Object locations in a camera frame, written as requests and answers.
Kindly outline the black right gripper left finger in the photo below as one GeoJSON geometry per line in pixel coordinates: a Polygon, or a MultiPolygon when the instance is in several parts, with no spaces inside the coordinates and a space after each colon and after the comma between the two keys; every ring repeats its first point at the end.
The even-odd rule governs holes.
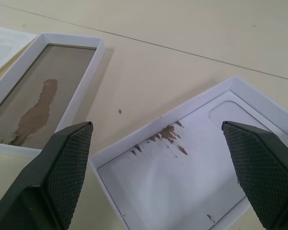
{"type": "Polygon", "coordinates": [[[53,134],[0,200],[0,230],[67,230],[84,184],[92,122],[53,134]]]}

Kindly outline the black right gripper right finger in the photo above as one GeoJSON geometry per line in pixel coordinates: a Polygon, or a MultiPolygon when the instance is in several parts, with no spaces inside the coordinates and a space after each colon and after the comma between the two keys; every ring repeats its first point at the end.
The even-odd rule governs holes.
{"type": "Polygon", "coordinates": [[[240,187],[267,230],[288,230],[288,147],[270,131],[222,124],[240,187]]]}

